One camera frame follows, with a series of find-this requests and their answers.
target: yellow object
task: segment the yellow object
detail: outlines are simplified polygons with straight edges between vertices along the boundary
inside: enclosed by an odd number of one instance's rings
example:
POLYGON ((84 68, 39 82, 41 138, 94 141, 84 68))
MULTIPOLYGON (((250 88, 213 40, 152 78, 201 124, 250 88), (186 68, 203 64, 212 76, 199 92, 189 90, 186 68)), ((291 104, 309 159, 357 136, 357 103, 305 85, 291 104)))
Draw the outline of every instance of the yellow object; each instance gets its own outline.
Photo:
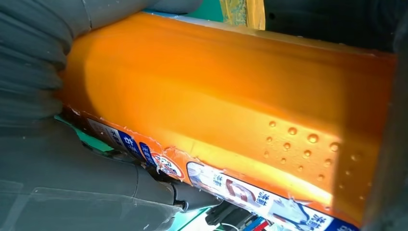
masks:
POLYGON ((265 30, 264 0, 247 0, 246 17, 246 24, 249 28, 265 30))
POLYGON ((139 13, 78 39, 59 93, 71 121, 143 140, 187 183, 197 160, 359 226, 394 56, 180 20, 139 13))
POLYGON ((238 26, 247 25, 246 0, 220 0, 224 23, 238 26))

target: orange bottle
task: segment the orange bottle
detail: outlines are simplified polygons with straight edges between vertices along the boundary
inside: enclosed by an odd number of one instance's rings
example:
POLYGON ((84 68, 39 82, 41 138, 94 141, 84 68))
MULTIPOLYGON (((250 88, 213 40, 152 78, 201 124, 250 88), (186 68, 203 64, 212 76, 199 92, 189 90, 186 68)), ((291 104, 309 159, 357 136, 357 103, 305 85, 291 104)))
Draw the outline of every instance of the orange bottle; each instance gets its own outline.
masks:
POLYGON ((75 42, 59 97, 79 128, 274 222, 307 230, 315 211, 359 227, 394 68, 389 54, 139 13, 75 42))

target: blue label stripe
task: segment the blue label stripe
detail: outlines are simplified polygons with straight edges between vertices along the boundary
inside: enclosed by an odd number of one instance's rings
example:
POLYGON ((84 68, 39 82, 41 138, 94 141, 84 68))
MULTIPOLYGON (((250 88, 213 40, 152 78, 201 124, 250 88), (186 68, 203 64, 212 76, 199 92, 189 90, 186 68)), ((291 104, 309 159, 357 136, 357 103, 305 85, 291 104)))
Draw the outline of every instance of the blue label stripe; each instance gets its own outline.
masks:
POLYGON ((147 164, 151 165, 151 166, 156 166, 156 163, 154 162, 153 158, 152 158, 152 154, 150 153, 150 148, 149 146, 147 146, 147 144, 139 142, 141 151, 144 154, 144 157, 147 160, 147 164))
POLYGON ((129 152, 132 153, 136 158, 144 161, 144 158, 140 153, 136 141, 131 136, 127 135, 122 131, 118 130, 117 132, 119 133, 120 139, 122 140, 122 143, 125 145, 126 149, 129 150, 129 152))
POLYGON ((359 231, 356 226, 342 221, 338 218, 334 218, 331 224, 327 227, 326 231, 359 231))

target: green surface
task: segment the green surface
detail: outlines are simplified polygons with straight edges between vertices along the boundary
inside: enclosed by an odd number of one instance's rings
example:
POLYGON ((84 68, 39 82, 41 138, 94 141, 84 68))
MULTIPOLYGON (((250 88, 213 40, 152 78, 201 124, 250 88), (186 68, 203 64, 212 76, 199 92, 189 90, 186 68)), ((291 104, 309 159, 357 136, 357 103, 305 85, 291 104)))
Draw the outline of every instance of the green surface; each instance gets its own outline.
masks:
POLYGON ((216 22, 224 21, 219 0, 203 0, 203 3, 198 10, 189 13, 186 16, 216 22))

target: product label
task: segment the product label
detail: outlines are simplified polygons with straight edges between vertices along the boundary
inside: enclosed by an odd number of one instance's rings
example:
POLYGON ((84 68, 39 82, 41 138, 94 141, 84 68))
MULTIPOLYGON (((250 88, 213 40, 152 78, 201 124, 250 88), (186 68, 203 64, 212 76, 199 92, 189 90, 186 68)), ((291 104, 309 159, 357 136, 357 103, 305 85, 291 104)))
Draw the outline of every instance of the product label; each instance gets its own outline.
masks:
POLYGON ((296 201, 262 190, 225 175, 222 171, 189 162, 192 184, 248 211, 254 212, 291 231, 358 231, 355 226, 333 218, 296 201))
POLYGON ((89 118, 88 122, 103 140, 108 141, 110 144, 114 144, 116 147, 122 150, 129 151, 139 160, 144 160, 140 153, 138 144, 131 136, 89 118))
POLYGON ((156 166, 156 163, 153 160, 152 154, 150 153, 150 148, 147 146, 147 144, 143 142, 139 142, 141 151, 143 152, 144 157, 147 160, 147 164, 151 166, 156 166))
POLYGON ((168 157, 161 156, 157 153, 152 153, 153 159, 156 162, 156 165, 161 171, 170 176, 176 176, 178 178, 184 178, 184 173, 180 170, 180 167, 176 165, 168 157))

